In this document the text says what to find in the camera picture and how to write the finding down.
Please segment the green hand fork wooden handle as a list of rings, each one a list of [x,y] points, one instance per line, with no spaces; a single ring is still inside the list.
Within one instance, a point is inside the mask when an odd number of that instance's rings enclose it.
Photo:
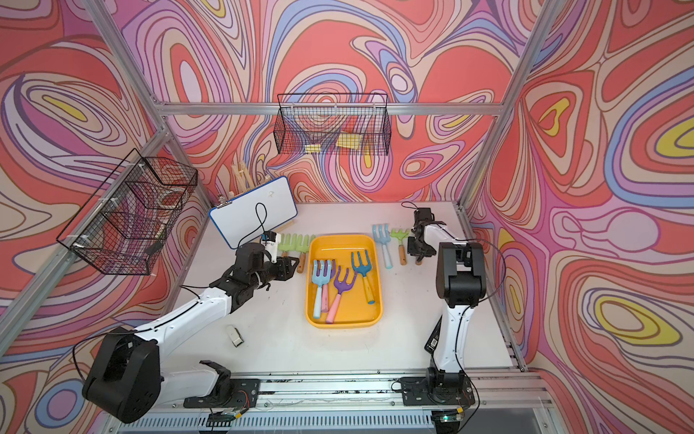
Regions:
[[[316,237],[314,235],[299,235],[297,237],[296,250],[299,252],[299,262],[296,271],[298,273],[303,273],[305,270],[305,262],[307,261],[307,254],[310,251],[311,242]]]

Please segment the purple cultivator pink handle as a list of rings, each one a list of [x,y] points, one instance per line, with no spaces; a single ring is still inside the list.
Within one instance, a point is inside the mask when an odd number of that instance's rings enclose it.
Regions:
[[[332,260],[327,260],[327,269],[329,271],[329,275],[327,278],[327,281],[323,285],[323,291],[322,291],[322,298],[321,298],[321,312],[322,313],[327,313],[329,310],[329,285],[332,282],[335,273],[336,273],[336,261],[335,259]]]
[[[327,324],[333,324],[334,323],[334,320],[335,320],[335,317],[337,315],[343,294],[347,291],[350,291],[354,287],[355,282],[356,282],[356,273],[352,272],[352,270],[350,268],[346,268],[346,271],[345,271],[345,274],[344,274],[342,280],[340,280],[341,275],[342,275],[342,267],[339,266],[337,269],[336,275],[334,277],[334,287],[337,290],[337,294],[334,298],[332,305],[330,305],[330,309],[328,311],[328,315],[326,318]]]

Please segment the teal cultivator yellow handle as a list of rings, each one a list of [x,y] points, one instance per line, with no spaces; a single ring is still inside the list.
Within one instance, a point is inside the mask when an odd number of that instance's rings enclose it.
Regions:
[[[375,303],[375,297],[372,285],[370,285],[368,279],[368,274],[372,271],[369,252],[367,250],[353,252],[351,254],[351,261],[352,269],[356,274],[361,276],[366,301],[369,305],[373,305]]]

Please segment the yellow plastic storage tray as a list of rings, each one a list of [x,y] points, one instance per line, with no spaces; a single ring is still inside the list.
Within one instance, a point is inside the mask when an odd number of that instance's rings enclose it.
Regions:
[[[343,279],[346,268],[352,272],[351,254],[357,251],[367,250],[372,263],[372,271],[368,274],[370,285],[372,285],[375,303],[369,305],[366,301],[361,276],[356,274],[354,287],[343,294],[337,315],[333,324],[327,324],[327,313],[322,313],[321,318],[313,318],[314,297],[316,296],[316,285],[312,282],[312,274],[315,260],[336,261],[336,272],[339,266],[342,267]],[[305,319],[308,323],[320,329],[351,329],[360,327],[371,327],[381,320],[383,314],[383,296],[381,291],[381,276],[379,275],[379,262],[377,258],[378,248],[372,237],[364,234],[332,234],[323,235],[315,238],[310,245],[307,254],[307,283],[305,284]],[[337,290],[334,287],[334,278],[329,285],[329,309],[332,305]]]

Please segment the green rake wooden handle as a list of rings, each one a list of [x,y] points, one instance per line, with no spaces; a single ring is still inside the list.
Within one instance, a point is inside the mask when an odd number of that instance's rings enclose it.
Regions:
[[[281,241],[278,245],[278,250],[281,252],[283,257],[287,257],[291,251],[296,249],[297,236],[291,233],[283,233],[281,235]]]

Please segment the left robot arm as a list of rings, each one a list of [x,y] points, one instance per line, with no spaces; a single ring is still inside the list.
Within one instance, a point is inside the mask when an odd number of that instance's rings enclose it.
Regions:
[[[121,422],[132,423],[155,405],[182,401],[187,407],[252,405],[231,371],[211,360],[193,368],[164,371],[162,361],[213,322],[240,309],[258,289],[294,277],[300,260],[276,255],[267,244],[250,242],[236,250],[234,264],[192,301],[147,324],[116,327],[103,337],[81,395]]]

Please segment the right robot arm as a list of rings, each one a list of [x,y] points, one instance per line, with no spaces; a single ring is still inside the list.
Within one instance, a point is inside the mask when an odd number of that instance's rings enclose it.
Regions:
[[[450,233],[429,207],[416,206],[406,252],[419,266],[426,259],[436,261],[434,286],[442,313],[429,337],[434,347],[429,351],[428,390],[468,392],[472,383],[464,370],[463,352],[473,313],[487,295],[484,248],[480,242]]]

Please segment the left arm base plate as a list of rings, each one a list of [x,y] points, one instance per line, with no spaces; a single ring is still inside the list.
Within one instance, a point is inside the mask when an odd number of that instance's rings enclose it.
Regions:
[[[189,397],[184,400],[184,408],[254,408],[258,401],[260,379],[229,379],[204,397]]]

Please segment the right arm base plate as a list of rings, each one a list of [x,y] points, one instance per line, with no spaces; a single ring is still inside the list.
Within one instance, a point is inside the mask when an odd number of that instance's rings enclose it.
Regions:
[[[465,375],[443,375],[437,378],[401,377],[400,393],[405,406],[462,406],[476,405],[476,395]]]

